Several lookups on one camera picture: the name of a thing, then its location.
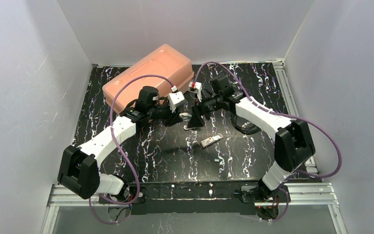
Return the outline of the staple tray with staples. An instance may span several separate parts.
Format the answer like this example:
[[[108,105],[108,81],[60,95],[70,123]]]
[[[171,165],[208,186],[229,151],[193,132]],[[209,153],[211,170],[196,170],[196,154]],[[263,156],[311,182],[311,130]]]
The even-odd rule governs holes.
[[[223,135],[217,134],[200,141],[199,144],[202,148],[207,148],[208,146],[222,140],[223,138]]]

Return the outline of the small white stapler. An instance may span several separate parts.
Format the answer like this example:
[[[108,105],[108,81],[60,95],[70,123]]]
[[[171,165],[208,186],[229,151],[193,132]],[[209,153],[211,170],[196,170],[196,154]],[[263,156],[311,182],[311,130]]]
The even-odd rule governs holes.
[[[191,118],[191,114],[189,113],[180,113],[179,117],[183,119],[183,121],[188,121]]]

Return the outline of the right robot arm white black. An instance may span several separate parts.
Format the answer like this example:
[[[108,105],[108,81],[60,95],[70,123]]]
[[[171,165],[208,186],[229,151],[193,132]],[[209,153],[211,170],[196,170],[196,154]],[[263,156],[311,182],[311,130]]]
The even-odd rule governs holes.
[[[210,84],[212,92],[205,96],[200,82],[189,83],[188,90],[195,93],[196,101],[185,129],[204,127],[204,121],[210,118],[211,113],[225,110],[267,133],[274,142],[273,165],[257,186],[244,194],[256,199],[274,198],[286,179],[316,152],[308,123],[292,120],[267,109],[250,96],[244,87],[235,90],[225,75],[216,77]]]

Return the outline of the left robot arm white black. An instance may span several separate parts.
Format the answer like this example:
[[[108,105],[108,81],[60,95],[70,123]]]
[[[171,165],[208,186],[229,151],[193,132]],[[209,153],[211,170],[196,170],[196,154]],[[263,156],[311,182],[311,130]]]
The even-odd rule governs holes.
[[[160,97],[158,89],[144,86],[138,98],[132,100],[115,117],[111,126],[90,141],[79,146],[68,146],[62,155],[57,176],[59,184],[82,199],[92,195],[118,195],[127,187],[122,178],[99,172],[99,166],[118,144],[134,136],[152,120],[160,120],[165,126],[183,121],[179,107],[185,102],[184,95],[175,86],[166,97]]]

